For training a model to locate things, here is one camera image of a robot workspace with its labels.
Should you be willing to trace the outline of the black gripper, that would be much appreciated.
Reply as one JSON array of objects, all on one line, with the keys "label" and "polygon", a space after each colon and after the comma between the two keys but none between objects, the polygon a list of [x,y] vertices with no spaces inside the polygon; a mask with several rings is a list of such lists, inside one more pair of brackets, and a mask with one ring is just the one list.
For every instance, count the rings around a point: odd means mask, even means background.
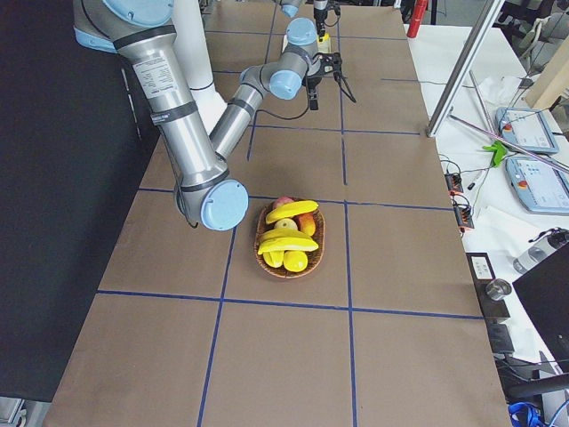
[{"label": "black gripper", "polygon": [[313,62],[309,65],[304,80],[304,85],[308,88],[309,109],[311,111],[319,110],[318,91],[316,87],[324,76],[332,74],[334,81],[338,86],[341,86],[343,79],[341,66],[342,58],[339,52],[318,52],[315,55]]},{"label": "black gripper", "polygon": [[340,4],[333,0],[314,0],[313,1],[313,16],[316,20],[317,33],[320,36],[325,34],[325,22],[328,17],[328,12],[333,11],[335,16],[341,16]]}]

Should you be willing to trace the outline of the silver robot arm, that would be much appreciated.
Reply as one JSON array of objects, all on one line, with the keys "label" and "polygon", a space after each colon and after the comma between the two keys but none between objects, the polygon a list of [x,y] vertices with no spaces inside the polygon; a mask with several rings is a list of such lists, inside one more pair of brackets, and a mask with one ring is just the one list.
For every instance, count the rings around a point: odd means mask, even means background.
[{"label": "silver robot arm", "polygon": [[299,3],[283,1],[289,18],[285,46],[274,62],[252,66],[236,93],[220,97],[212,78],[204,23],[196,1],[76,1],[77,42],[122,56],[132,65],[148,100],[151,119],[164,137],[180,213],[193,226],[230,230],[248,207],[244,185],[229,176],[228,156],[263,99],[293,99],[316,88],[326,74],[341,76],[341,56],[319,46],[333,3],[317,1],[312,18],[298,16]]},{"label": "silver robot arm", "polygon": [[[326,23],[328,12],[333,11],[336,16],[336,21],[333,25],[336,25],[341,18],[340,3],[329,0],[314,0],[311,1],[311,3],[313,5],[313,16],[317,29],[317,36],[319,38],[323,38],[326,34],[326,28],[328,27],[328,24]],[[300,8],[301,0],[280,0],[276,1],[276,4],[280,6],[281,11],[286,16],[293,18]]]}]

